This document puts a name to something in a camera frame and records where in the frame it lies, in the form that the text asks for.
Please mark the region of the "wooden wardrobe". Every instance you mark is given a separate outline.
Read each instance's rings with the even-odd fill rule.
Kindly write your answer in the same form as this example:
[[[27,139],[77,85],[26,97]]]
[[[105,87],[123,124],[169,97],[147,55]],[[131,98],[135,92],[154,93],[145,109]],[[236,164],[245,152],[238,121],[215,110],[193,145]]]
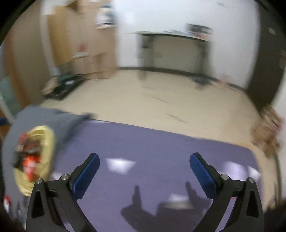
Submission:
[[[58,72],[108,79],[117,69],[112,1],[55,1],[46,15]]]

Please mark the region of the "purple table cloth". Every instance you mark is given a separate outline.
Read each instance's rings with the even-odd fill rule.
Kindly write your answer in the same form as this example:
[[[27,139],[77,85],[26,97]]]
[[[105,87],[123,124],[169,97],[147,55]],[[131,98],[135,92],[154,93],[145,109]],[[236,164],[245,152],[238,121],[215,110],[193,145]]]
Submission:
[[[198,152],[232,179],[261,174],[251,150],[229,143],[89,120],[55,158],[52,178],[70,174],[91,153],[100,168],[80,208],[97,231],[193,231],[212,204],[189,165]]]

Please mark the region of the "red cigarette pack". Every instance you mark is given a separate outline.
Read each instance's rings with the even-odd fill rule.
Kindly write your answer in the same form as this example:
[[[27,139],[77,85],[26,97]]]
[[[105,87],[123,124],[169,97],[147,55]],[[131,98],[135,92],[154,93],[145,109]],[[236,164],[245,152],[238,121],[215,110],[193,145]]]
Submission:
[[[23,161],[23,172],[26,179],[31,183],[39,177],[40,157],[28,155]]]

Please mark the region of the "box on desk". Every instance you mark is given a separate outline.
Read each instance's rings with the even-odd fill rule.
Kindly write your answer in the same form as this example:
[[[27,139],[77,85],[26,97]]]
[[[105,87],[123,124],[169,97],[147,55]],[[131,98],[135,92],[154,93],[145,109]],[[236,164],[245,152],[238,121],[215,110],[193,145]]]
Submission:
[[[193,34],[200,38],[211,38],[213,34],[213,29],[211,27],[187,24],[187,32]]]

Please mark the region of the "pile of boxes by wall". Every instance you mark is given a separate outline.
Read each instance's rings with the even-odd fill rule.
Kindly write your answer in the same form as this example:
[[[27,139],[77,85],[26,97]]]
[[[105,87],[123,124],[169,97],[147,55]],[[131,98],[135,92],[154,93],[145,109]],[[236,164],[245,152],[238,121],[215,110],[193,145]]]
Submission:
[[[278,137],[283,124],[284,119],[272,106],[266,105],[251,129],[252,144],[261,149],[267,158],[274,156],[280,148]]]

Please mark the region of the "open black suitcase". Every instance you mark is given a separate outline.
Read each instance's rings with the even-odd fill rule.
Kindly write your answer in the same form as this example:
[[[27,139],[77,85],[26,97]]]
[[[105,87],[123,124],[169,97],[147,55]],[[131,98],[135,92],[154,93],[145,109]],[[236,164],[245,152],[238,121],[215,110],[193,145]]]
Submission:
[[[85,78],[82,75],[67,75],[63,78],[52,77],[46,82],[42,94],[46,99],[63,100],[84,82]]]

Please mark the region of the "yellow plastic basin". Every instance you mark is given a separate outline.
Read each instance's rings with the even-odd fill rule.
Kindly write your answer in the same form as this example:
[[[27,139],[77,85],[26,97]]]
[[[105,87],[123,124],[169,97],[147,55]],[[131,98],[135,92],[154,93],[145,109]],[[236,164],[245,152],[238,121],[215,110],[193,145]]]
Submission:
[[[41,144],[40,154],[40,167],[39,167],[39,177],[44,181],[48,181],[51,177],[53,169],[53,160],[56,148],[56,136],[54,131],[48,126],[37,126],[32,130],[25,132],[31,137],[39,139]],[[34,182],[29,182],[23,172],[23,161],[26,158],[25,154],[19,154],[16,152],[15,161],[13,162],[13,172],[14,180],[19,191],[24,196],[31,196],[33,190]]]

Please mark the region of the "red silver cigarette box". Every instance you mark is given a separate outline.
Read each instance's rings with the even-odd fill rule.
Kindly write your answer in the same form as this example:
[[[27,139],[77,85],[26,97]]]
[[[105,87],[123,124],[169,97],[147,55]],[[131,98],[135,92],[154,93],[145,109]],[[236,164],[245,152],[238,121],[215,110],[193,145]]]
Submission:
[[[28,133],[22,133],[18,144],[16,145],[16,152],[25,155],[39,155],[41,151],[40,140],[31,137]]]

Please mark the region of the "dark door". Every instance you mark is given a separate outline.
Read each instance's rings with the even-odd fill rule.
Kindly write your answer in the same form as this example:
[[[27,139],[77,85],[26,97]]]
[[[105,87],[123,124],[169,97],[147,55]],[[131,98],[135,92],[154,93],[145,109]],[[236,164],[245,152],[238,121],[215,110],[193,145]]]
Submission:
[[[256,65],[246,93],[256,110],[271,104],[285,69],[285,33],[273,13],[258,5],[260,38]]]

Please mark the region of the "grey blanket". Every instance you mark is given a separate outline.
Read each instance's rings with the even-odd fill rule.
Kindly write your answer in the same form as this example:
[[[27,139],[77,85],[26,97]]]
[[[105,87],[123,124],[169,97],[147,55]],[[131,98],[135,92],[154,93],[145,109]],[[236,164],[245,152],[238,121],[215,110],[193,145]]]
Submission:
[[[59,109],[48,109],[36,105],[30,105],[18,113],[1,149],[5,193],[12,200],[11,217],[13,220],[19,220],[20,223],[26,222],[29,203],[28,198],[20,192],[14,180],[13,164],[16,161],[16,144],[20,134],[37,126],[49,127],[55,133],[54,154],[57,155],[82,123],[91,118],[91,114],[75,115]]]

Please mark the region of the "black folding desk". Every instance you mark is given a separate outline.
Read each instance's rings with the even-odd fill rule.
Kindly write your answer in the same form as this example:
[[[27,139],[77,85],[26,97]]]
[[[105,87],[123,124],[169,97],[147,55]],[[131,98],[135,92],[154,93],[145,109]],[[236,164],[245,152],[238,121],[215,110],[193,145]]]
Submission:
[[[208,74],[211,39],[179,31],[135,31],[138,38],[138,76],[150,72],[176,74],[191,79],[199,90],[211,85]]]

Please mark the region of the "brown curtain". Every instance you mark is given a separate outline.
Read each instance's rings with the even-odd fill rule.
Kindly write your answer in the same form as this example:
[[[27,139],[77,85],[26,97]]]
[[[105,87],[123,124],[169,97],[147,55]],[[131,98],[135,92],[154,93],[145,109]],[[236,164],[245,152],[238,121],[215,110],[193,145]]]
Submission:
[[[4,63],[21,108],[43,101],[42,88],[50,74],[41,42],[38,5],[25,11],[4,39]]]

